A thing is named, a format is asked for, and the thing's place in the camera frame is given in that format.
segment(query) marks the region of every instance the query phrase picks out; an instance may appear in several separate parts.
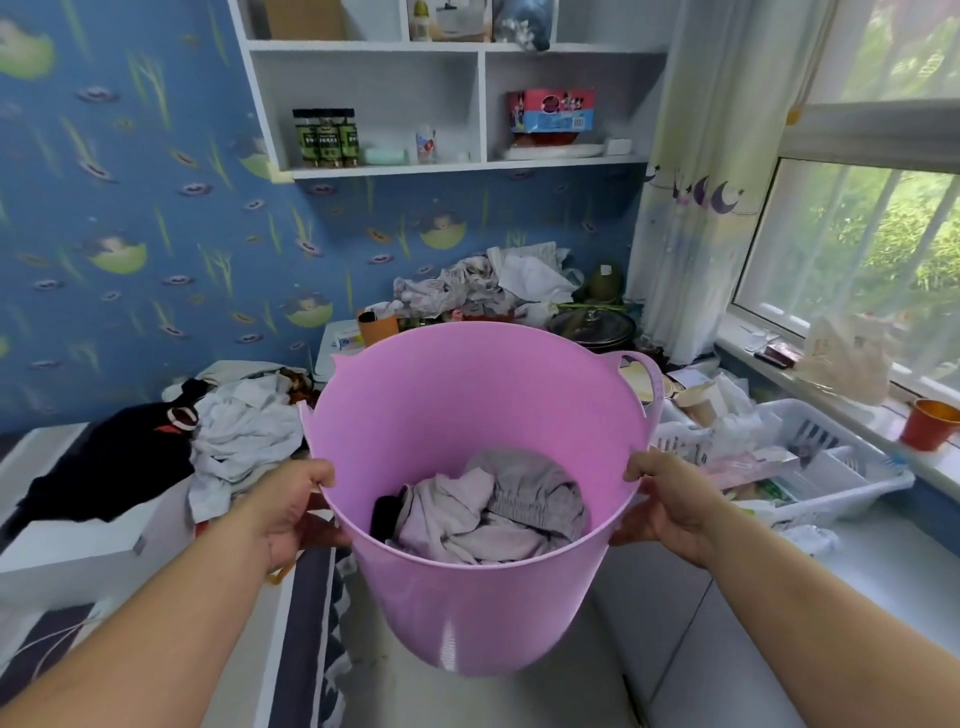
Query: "curtain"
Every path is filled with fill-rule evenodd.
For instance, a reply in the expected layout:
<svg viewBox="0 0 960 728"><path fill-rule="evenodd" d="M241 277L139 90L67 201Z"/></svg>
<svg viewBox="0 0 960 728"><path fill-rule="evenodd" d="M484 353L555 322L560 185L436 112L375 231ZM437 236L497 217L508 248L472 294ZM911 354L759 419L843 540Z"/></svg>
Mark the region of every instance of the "curtain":
<svg viewBox="0 0 960 728"><path fill-rule="evenodd" d="M712 348L831 0L687 0L663 77L627 275L648 343Z"/></svg>

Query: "window sill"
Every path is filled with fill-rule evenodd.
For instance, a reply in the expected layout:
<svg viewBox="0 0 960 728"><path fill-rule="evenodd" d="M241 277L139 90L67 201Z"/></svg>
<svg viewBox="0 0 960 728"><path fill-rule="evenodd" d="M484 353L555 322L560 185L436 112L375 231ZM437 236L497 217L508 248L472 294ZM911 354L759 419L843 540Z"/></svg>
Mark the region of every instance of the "window sill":
<svg viewBox="0 0 960 728"><path fill-rule="evenodd" d="M809 402L871 445L899 455L917 477L960 502L960 447L946 443L936 452L917 452L897 440L909 411L903 402L888 399L880 407L854 404L796 379L789 370L754 358L747 349L756 341L756 333L762 331L762 327L728 310L717 331L716 345L770 379L790 397Z"/></svg>

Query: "blue wallpaper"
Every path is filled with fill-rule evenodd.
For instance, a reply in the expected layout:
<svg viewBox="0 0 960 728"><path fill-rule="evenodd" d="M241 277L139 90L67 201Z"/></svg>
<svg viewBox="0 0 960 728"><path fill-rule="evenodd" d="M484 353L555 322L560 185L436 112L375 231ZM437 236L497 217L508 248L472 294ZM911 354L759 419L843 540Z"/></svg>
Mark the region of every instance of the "blue wallpaper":
<svg viewBox="0 0 960 728"><path fill-rule="evenodd" d="M258 134L224 0L0 0L0 431L305 366L327 320L491 245L626 268L636 165L273 185Z"/></svg>

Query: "pink laundry basket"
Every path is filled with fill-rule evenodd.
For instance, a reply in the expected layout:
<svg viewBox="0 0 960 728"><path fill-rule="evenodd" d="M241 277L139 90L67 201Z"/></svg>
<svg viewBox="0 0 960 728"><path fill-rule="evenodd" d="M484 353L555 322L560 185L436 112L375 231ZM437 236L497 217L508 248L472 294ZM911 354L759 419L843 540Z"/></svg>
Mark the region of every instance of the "pink laundry basket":
<svg viewBox="0 0 960 728"><path fill-rule="evenodd" d="M617 369L642 362L644 415ZM310 452L336 466L324 492L394 634L430 665L465 675L521 669L563 636L636 490L622 474L660 420L660 370L635 352L594 354L533 328L492 322L407 331L353 357L311 411ZM577 482L590 512L580 541L529 561L440 564L368 535L373 503L437 473L460 476L483 449L536 450Z"/></svg>

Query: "orange plastic cup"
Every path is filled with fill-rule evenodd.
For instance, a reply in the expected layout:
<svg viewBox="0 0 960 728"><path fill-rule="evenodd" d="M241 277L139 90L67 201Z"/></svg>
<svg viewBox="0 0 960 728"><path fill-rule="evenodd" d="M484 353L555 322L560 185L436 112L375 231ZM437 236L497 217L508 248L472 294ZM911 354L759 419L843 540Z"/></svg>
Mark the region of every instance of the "orange plastic cup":
<svg viewBox="0 0 960 728"><path fill-rule="evenodd" d="M395 333L400 333L399 321L396 314L385 319L376 318L372 311L361 311L357 314L357 325L360 327L360 338L364 346L371 347L378 341L383 341Z"/></svg>
<svg viewBox="0 0 960 728"><path fill-rule="evenodd" d="M932 452L960 429L960 409L938 400L916 400L900 441L921 452Z"/></svg>

